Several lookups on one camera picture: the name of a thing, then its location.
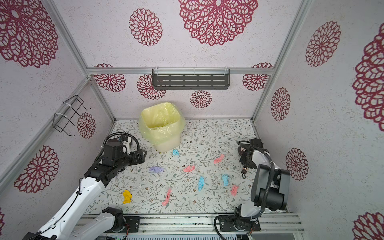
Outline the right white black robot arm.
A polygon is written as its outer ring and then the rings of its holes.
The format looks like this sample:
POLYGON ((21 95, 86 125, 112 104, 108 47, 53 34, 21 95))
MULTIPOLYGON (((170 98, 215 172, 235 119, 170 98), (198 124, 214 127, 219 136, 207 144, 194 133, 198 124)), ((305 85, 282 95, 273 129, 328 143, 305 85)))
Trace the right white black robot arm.
POLYGON ((286 209, 291 176, 289 171, 273 162, 262 140, 241 140, 237 144, 243 165, 242 177, 246 177, 247 170, 256 170, 250 201, 235 210, 233 223, 241 229, 255 223, 266 210, 275 212, 286 209))

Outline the bin with yellow-green bag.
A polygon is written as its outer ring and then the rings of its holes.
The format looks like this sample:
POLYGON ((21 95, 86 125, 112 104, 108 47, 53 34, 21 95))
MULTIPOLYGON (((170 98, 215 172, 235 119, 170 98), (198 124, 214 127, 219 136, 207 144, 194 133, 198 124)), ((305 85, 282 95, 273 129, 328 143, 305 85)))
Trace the bin with yellow-green bag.
POLYGON ((185 124, 179 108, 168 102, 144 109, 139 117, 141 135, 160 153, 171 151, 180 145, 185 124))

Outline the blue paper scrap long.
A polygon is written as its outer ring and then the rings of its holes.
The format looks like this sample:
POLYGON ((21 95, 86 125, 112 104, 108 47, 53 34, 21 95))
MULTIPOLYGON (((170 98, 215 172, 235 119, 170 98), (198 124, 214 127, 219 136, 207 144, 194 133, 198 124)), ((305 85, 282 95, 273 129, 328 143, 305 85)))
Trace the blue paper scrap long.
POLYGON ((199 181, 198 181, 198 191, 202 191, 202 189, 204 188, 204 185, 205 185, 205 178, 203 176, 201 176, 199 178, 199 181))

